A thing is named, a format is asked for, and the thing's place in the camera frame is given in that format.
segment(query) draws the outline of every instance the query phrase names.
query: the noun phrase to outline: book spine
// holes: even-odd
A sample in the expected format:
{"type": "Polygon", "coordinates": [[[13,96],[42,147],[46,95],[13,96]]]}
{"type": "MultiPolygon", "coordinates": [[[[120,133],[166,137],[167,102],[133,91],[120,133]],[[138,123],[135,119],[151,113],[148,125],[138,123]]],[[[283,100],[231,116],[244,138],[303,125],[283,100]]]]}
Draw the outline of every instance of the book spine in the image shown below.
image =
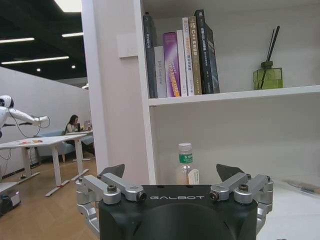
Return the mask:
{"type": "Polygon", "coordinates": [[[187,17],[182,18],[182,31],[183,31],[186,86],[188,90],[188,96],[194,96],[195,95],[194,72],[193,72],[192,57],[191,57],[189,20],[187,17]]]}
{"type": "Polygon", "coordinates": [[[209,49],[209,58],[210,58],[210,66],[211,66],[213,92],[216,94],[216,93],[220,93],[220,88],[219,88],[219,80],[218,80],[214,32],[207,24],[205,25],[205,27],[206,27],[207,38],[208,38],[208,49],[209,49]]]}
{"type": "Polygon", "coordinates": [[[156,67],[153,43],[153,22],[149,15],[143,15],[143,30],[149,98],[154,99],[157,98],[156,67]]]}
{"type": "Polygon", "coordinates": [[[165,65],[166,94],[168,97],[180,97],[180,76],[178,64],[177,34],[163,34],[163,52],[165,65]]]}
{"type": "Polygon", "coordinates": [[[176,31],[176,40],[178,48],[178,62],[179,62],[179,77],[180,77],[180,91],[181,96],[188,96],[187,76],[186,76],[186,62],[184,50],[184,36],[182,30],[176,31]]]}
{"type": "Polygon", "coordinates": [[[167,97],[167,84],[165,72],[165,57],[164,47],[154,47],[154,61],[155,61],[155,76],[156,76],[156,91],[158,98],[167,97]]]}
{"type": "Polygon", "coordinates": [[[196,17],[189,17],[194,94],[202,94],[196,17]]]}
{"type": "Polygon", "coordinates": [[[204,94],[213,94],[214,88],[212,83],[211,66],[208,50],[208,39],[206,33],[205,11],[196,10],[194,13],[196,17],[196,27],[199,42],[199,56],[200,56],[200,74],[202,79],[202,92],[204,94]]]}

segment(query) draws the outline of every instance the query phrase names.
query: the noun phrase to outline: purple book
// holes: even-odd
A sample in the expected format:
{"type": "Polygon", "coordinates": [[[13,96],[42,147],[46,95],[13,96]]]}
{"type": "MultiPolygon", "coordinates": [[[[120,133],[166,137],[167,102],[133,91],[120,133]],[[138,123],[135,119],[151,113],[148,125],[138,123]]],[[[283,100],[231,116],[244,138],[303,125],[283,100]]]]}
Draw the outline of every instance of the purple book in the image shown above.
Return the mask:
{"type": "Polygon", "coordinates": [[[168,97],[180,97],[177,33],[163,34],[166,93],[168,97]]]}

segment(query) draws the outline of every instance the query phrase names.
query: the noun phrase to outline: wooden floor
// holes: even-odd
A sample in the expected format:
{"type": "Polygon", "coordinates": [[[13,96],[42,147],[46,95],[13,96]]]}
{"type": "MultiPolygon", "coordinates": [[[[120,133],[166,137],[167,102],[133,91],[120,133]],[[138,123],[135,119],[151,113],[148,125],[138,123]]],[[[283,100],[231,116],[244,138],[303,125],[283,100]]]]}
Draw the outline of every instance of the wooden floor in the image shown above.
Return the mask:
{"type": "MultiPolygon", "coordinates": [[[[96,161],[84,161],[86,175],[96,176],[96,161]]],[[[62,181],[77,175],[77,164],[71,159],[60,162],[62,181]]],[[[75,183],[71,181],[52,196],[45,194],[55,187],[54,166],[51,162],[33,168],[39,175],[15,189],[20,192],[21,204],[0,217],[0,240],[96,240],[76,206],[75,183]]],[[[16,181],[22,173],[5,179],[16,181]]]]}

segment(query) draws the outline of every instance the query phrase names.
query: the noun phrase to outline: cable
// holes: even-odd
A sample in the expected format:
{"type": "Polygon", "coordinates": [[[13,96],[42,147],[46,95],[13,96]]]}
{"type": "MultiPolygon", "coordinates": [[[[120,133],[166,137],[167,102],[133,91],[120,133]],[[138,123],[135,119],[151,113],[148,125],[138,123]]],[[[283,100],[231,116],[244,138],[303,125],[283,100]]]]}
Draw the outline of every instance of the cable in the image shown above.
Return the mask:
{"type": "Polygon", "coordinates": [[[31,165],[33,165],[34,162],[32,161],[32,157],[31,157],[31,147],[29,147],[29,158],[30,158],[31,165]]]}
{"type": "Polygon", "coordinates": [[[5,168],[4,168],[4,173],[3,173],[3,176],[6,175],[6,171],[7,171],[7,167],[8,167],[8,161],[11,159],[11,149],[9,149],[9,153],[8,153],[8,157],[5,158],[3,156],[0,155],[0,158],[4,159],[6,161],[5,163],[5,168]]]}
{"type": "Polygon", "coordinates": [[[47,116],[47,118],[48,118],[48,120],[49,120],[48,126],[42,126],[42,127],[41,127],[42,129],[47,129],[47,128],[50,126],[50,124],[51,124],[51,119],[50,119],[50,117],[47,116]]]}
{"type": "Polygon", "coordinates": [[[16,127],[18,128],[19,132],[20,132],[25,138],[29,139],[29,138],[33,138],[34,136],[38,136],[38,134],[40,133],[40,129],[41,129],[40,117],[37,117],[37,118],[39,119],[39,129],[38,129],[38,132],[36,133],[36,135],[34,135],[34,136],[26,136],[26,135],[21,131],[21,129],[20,129],[20,127],[19,127],[19,124],[18,124],[16,118],[15,118],[15,117],[12,115],[12,113],[10,112],[10,108],[9,108],[9,107],[8,107],[8,111],[9,111],[9,114],[11,115],[11,117],[13,118],[13,120],[15,121],[16,127]]]}

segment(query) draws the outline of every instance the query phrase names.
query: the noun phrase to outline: woman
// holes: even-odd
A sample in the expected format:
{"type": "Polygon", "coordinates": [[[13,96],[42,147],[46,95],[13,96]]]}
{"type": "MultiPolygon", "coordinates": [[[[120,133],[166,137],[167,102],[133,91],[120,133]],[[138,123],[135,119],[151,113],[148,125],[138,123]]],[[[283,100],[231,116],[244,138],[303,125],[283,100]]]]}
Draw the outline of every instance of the woman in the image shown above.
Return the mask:
{"type": "MultiPolygon", "coordinates": [[[[77,123],[78,123],[78,116],[77,115],[72,115],[70,117],[69,122],[65,126],[64,134],[77,132],[78,131],[77,123]]],[[[69,141],[66,141],[66,142],[68,144],[71,144],[71,145],[75,146],[75,142],[72,141],[72,140],[69,140],[69,141]]],[[[94,148],[93,143],[86,145],[83,142],[81,142],[81,144],[82,144],[82,149],[83,150],[85,150],[88,153],[91,153],[91,154],[95,155],[95,148],[94,148]]]]}

